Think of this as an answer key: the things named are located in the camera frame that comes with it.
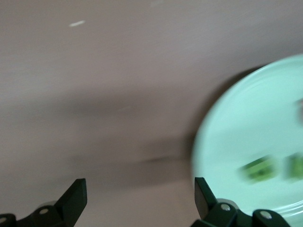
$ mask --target round plate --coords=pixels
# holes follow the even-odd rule
[[[195,140],[193,173],[217,198],[252,215],[303,223],[303,55],[269,64],[232,86]]]

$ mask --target brown surface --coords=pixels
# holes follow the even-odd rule
[[[86,177],[77,226],[189,226],[203,115],[234,75],[302,52],[302,10],[302,0],[1,1],[0,213],[22,218]]]

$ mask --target silver screw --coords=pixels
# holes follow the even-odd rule
[[[221,205],[221,209],[224,210],[224,211],[230,211],[230,210],[231,210],[231,207],[228,206],[227,204],[222,204],[222,205]]]
[[[46,214],[47,212],[48,212],[48,209],[45,208],[45,209],[40,210],[39,214]]]
[[[0,218],[0,223],[6,222],[6,220],[7,220],[6,217]]]
[[[266,219],[272,219],[270,213],[268,213],[267,211],[263,210],[260,212],[260,215]]]

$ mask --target green food piece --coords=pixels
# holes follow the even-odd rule
[[[299,154],[294,154],[288,157],[290,178],[303,179],[303,157]]]
[[[247,178],[257,182],[265,181],[275,176],[274,161],[269,156],[248,163],[242,170]]]

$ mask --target mint green plate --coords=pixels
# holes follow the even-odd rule
[[[193,174],[217,198],[252,215],[280,213],[303,223],[303,55],[271,63],[240,80],[197,133]]]

